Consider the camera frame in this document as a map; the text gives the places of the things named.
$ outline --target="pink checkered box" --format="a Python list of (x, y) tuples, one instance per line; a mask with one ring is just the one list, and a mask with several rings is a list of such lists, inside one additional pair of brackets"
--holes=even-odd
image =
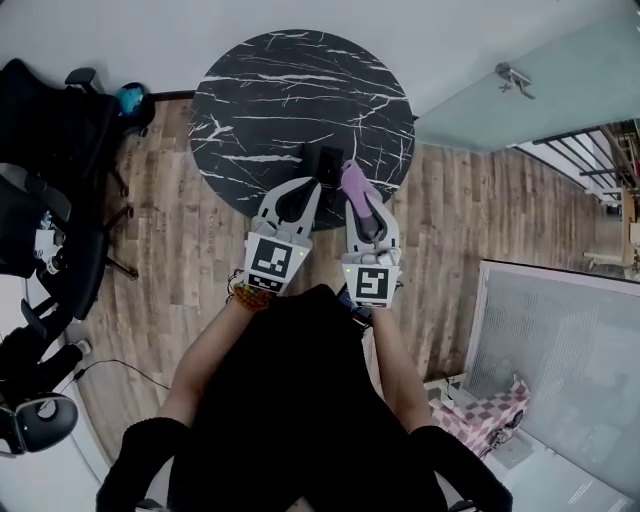
[(429, 402), (433, 424), (456, 436), (480, 456), (489, 446), (489, 434), (509, 423), (520, 411), (526, 412), (529, 406), (529, 388), (517, 375), (513, 380), (508, 393), (496, 393), (464, 408), (450, 409), (434, 398)]

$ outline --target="bracelet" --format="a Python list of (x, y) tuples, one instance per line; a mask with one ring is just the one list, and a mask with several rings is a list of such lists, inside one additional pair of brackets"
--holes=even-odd
[(249, 311), (262, 311), (269, 307), (272, 293), (248, 284), (238, 283), (233, 287), (233, 297)]

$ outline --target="black marble tabletop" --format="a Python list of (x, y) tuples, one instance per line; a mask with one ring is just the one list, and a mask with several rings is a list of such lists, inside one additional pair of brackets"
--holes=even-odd
[[(313, 143), (355, 158), (386, 201), (411, 162), (411, 108), (393, 74), (360, 46), (326, 32), (283, 30), (233, 48), (208, 71), (189, 138), (209, 185), (236, 210), (299, 173)], [(345, 195), (320, 207), (314, 229), (344, 225)]]

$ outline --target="teal object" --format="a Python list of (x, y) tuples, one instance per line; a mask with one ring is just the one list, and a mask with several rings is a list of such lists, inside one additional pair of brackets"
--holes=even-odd
[(513, 69), (532, 80), (529, 100), (494, 73), (416, 121), (416, 140), (476, 152), (640, 117), (640, 18), (635, 11), (551, 41)]
[(122, 87), (116, 93), (116, 97), (120, 101), (120, 115), (128, 117), (133, 115), (140, 105), (144, 90), (142, 87)]

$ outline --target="sleeve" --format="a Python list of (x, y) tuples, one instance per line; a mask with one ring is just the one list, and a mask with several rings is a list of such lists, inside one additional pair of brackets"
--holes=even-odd
[(152, 418), (127, 429), (115, 464), (96, 497), (96, 512), (134, 512), (156, 473), (185, 444), (189, 428)]
[(445, 478), (465, 500), (483, 512), (511, 512), (513, 497), (471, 450), (440, 427), (420, 427), (410, 436), (424, 462)]

